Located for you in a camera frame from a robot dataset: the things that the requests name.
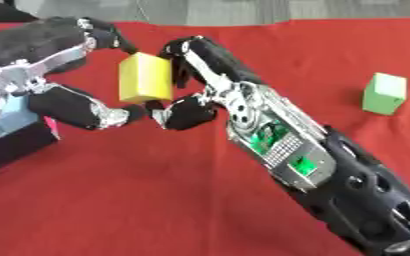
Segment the yellow cube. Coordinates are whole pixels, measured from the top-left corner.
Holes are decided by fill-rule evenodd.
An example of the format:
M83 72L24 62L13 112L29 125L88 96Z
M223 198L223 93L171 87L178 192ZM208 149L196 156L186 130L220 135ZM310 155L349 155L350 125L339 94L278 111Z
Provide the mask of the yellow cube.
M172 100L171 61L141 52L123 60L119 65L119 98L137 104Z

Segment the mechanical component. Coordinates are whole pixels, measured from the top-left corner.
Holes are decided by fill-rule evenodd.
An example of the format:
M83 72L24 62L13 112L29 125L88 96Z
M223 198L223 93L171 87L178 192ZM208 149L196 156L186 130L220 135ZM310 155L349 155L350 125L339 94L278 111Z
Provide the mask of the mechanical component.
M198 99L197 112L225 108L229 139L332 233L364 255L410 256L410 188L379 160L333 128L320 126L210 39L172 41L160 56L172 59L179 87L188 75L205 85L202 93L187 96ZM187 99L166 109L149 106L153 103L147 108L165 129L183 130L199 124L188 111L177 111L194 102ZM179 116L181 126L166 125Z
M111 109L85 92L44 79L83 65L90 52L102 48L137 51L112 24L89 18L50 18L0 31L0 112L9 94L31 94L36 113L85 129L121 126L131 116L141 117L136 107ZM70 106L77 109L65 109Z

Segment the wooden block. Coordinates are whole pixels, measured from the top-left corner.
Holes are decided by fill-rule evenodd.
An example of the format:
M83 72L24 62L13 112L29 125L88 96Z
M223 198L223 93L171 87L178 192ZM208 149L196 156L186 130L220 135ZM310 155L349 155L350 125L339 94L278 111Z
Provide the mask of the wooden block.
M142 103L172 100L171 62L145 53L136 53L119 65L119 98Z
M365 88L362 108L382 115L392 115L406 97L406 78L376 73Z

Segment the red tablecloth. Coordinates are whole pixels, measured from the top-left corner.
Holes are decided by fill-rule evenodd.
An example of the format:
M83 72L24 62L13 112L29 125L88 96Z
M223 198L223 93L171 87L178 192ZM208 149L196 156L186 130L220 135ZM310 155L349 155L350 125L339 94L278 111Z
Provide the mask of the red tablecloth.
M214 38L410 183L410 94L391 117L360 107L374 72L408 77L410 90L410 19L120 28L148 53L181 36ZM54 80L119 105L124 57L97 52ZM226 140L225 119L182 133L150 120L101 132L62 126L58 145L0 170L0 256L357 255Z

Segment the wire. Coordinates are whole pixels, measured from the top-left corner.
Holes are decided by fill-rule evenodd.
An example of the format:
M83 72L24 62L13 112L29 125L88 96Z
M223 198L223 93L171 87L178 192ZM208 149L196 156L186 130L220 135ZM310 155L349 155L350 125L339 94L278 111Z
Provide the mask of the wire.
M141 0L135 0L135 3L137 4L138 11L140 11L140 13L144 17L144 19L147 22L150 22L149 16L146 14L146 11L144 10L143 6L141 5Z

